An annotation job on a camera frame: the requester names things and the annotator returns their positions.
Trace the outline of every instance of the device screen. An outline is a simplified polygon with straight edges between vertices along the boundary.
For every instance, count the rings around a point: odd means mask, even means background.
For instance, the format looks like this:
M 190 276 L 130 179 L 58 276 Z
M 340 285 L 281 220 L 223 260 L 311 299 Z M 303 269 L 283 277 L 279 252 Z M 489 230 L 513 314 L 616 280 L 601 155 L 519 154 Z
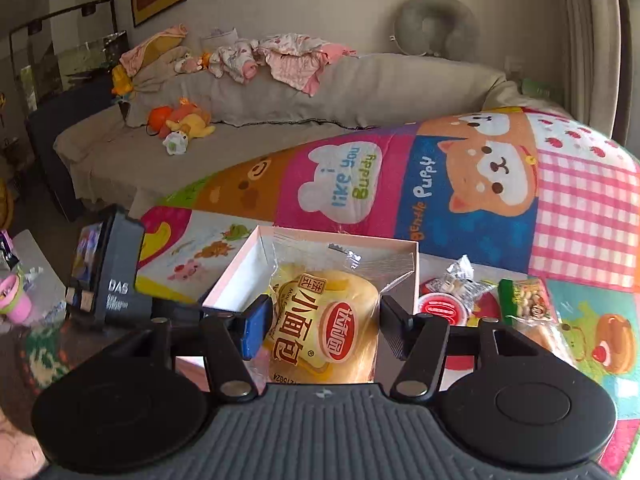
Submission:
M 98 247 L 102 223 L 87 225 L 80 231 L 80 239 L 74 257 L 74 266 L 71 270 L 73 276 L 79 282 L 89 284 L 94 271 L 95 250 Z

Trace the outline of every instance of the pink cup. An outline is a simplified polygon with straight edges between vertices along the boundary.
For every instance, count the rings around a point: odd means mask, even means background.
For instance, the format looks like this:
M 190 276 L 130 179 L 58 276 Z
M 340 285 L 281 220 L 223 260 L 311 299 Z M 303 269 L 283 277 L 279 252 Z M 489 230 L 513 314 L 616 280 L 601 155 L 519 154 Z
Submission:
M 22 285 L 22 278 L 17 274 L 11 274 L 0 282 L 0 290 L 5 294 L 0 300 L 0 314 L 17 324 L 24 322 L 31 313 L 31 300 L 22 290 Z

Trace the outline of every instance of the colorful quilt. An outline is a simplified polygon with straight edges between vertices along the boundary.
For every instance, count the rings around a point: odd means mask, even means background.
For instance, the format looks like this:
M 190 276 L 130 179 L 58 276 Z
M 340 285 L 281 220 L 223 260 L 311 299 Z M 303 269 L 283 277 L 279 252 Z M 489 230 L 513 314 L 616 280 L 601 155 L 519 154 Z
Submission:
M 136 286 L 181 301 L 258 224 L 411 239 L 545 278 L 578 367 L 616 402 L 602 465 L 623 472 L 640 426 L 640 166 L 590 128 L 501 108 L 351 132 L 208 176 L 142 221 Z

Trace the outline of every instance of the black round disc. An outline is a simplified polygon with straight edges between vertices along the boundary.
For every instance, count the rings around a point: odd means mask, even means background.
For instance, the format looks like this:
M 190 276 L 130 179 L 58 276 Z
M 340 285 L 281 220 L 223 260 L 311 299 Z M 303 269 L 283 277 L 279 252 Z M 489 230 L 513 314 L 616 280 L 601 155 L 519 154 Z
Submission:
M 557 469 L 592 459 L 616 425 L 606 391 L 555 358 L 498 358 L 455 382 L 441 407 L 460 444 L 516 468 Z
M 45 455 L 68 469 L 120 473 L 180 449 L 207 415 L 187 378 L 135 358 L 100 358 L 43 391 L 31 422 Z

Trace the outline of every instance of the gray ribbed panel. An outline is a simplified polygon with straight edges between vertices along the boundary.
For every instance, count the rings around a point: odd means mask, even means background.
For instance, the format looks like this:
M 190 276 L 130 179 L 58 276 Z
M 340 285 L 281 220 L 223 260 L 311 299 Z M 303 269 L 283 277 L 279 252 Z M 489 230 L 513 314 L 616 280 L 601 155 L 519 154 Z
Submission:
M 42 480 L 96 480 L 52 466 Z M 225 406 L 194 446 L 109 480 L 606 480 L 597 465 L 555 474 L 495 468 L 458 449 L 424 408 L 376 384 L 272 384 L 258 401 Z

